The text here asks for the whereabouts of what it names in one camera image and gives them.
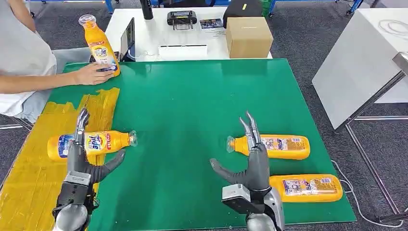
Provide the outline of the person's right hand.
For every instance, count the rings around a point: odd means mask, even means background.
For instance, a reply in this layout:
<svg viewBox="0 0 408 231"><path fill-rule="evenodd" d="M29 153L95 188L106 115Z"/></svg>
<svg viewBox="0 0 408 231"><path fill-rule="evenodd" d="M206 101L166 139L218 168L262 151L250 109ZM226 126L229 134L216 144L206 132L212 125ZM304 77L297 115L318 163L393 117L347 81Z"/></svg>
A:
<svg viewBox="0 0 408 231"><path fill-rule="evenodd" d="M73 83L75 85L97 85L114 77L114 70L108 64L89 64L73 72Z"/></svg>

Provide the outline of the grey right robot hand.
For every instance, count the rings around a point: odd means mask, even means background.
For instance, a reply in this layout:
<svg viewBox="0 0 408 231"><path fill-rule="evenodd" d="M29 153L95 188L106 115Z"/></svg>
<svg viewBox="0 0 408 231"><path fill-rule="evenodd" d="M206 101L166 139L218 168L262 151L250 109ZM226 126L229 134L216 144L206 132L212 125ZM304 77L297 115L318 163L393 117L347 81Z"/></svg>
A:
<svg viewBox="0 0 408 231"><path fill-rule="evenodd" d="M265 145L261 141L257 123L247 111L249 124L239 118L247 138L249 150L247 169L240 172L231 172L222 167L220 163L211 158L209 160L212 169L230 184L242 184L251 191L266 191L269 184L269 160Z"/></svg>

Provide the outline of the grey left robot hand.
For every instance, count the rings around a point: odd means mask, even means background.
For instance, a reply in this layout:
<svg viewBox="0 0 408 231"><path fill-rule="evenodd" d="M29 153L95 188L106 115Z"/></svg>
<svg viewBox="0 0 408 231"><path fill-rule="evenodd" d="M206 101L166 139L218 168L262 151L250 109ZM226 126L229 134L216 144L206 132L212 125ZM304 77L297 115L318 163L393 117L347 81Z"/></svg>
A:
<svg viewBox="0 0 408 231"><path fill-rule="evenodd" d="M84 148L85 127L89 122L89 113L82 108L76 121L74 140L71 142L67 155L68 172L80 172L89 175L90 184L99 183L123 163L126 151L121 149L116 156L102 166L91 164Z"/></svg>

